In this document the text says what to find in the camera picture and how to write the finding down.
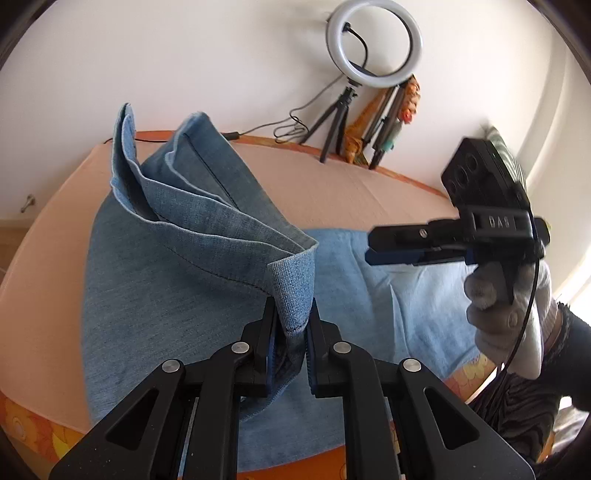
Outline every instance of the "black tripod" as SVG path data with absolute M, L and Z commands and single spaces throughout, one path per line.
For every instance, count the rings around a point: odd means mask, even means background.
M 335 118 L 330 126 L 328 137 L 322 147 L 322 153 L 320 154 L 320 162 L 326 162 L 326 156 L 329 153 L 330 145 L 336 135 L 336 152 L 340 154 L 340 149 L 343 144 L 343 136 L 345 134 L 345 126 L 347 124 L 347 114 L 349 113 L 349 104 L 351 100 L 357 96 L 353 87 L 358 87 L 359 84 L 349 80 L 350 86 L 347 86 L 343 93 L 340 94 L 339 98 L 335 103 L 328 107 L 327 111 L 322 114 L 318 121 L 310 128 L 306 136 L 300 140 L 300 145 L 307 142 L 308 139 L 318 130 L 318 127 L 324 123 L 324 121 L 330 116 L 333 110 L 336 109 Z

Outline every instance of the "floor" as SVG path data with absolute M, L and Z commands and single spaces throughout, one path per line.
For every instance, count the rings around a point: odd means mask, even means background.
M 27 228 L 0 227 L 0 283 L 27 231 Z

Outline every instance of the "white glove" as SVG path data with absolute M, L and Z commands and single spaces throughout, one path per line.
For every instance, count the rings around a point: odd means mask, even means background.
M 519 268 L 513 289 L 513 304 L 499 299 L 497 288 L 505 289 L 501 265 L 497 262 L 478 267 L 464 282 L 464 292 L 472 301 L 466 316 L 477 328 L 478 349 L 497 365 L 509 358 L 523 325 L 534 281 L 534 266 Z M 556 322 L 557 305 L 552 298 L 550 270 L 540 261 L 538 287 L 523 340 L 509 366 L 509 373 L 531 380 L 540 375 L 544 342 Z

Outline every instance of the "denim fabric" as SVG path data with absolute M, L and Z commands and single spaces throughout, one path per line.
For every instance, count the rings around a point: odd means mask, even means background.
M 203 114 L 141 167 L 134 134 L 126 106 L 113 141 L 113 194 L 95 219 L 87 263 L 82 351 L 93 423 L 163 360 L 191 363 L 235 341 L 261 318 L 267 294 L 287 337 L 277 357 L 287 358 L 273 403 L 242 405 L 241 471 L 344 442 L 342 402 L 315 399 L 306 369 L 298 374 L 313 293 L 323 320 L 376 358 L 413 356 L 444 378 L 478 354 L 465 265 L 370 267 L 366 232 L 306 235 Z

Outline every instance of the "ring light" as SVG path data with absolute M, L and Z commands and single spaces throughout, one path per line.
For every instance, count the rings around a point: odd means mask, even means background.
M 363 7 L 379 7 L 396 15 L 408 33 L 410 50 L 404 64 L 388 75 L 367 74 L 355 67 L 343 49 L 342 32 L 347 20 Z M 423 38 L 414 18 L 392 0 L 348 0 L 340 4 L 330 16 L 326 27 L 326 45 L 330 58 L 350 80 L 374 88 L 389 88 L 408 80 L 417 67 L 423 51 Z

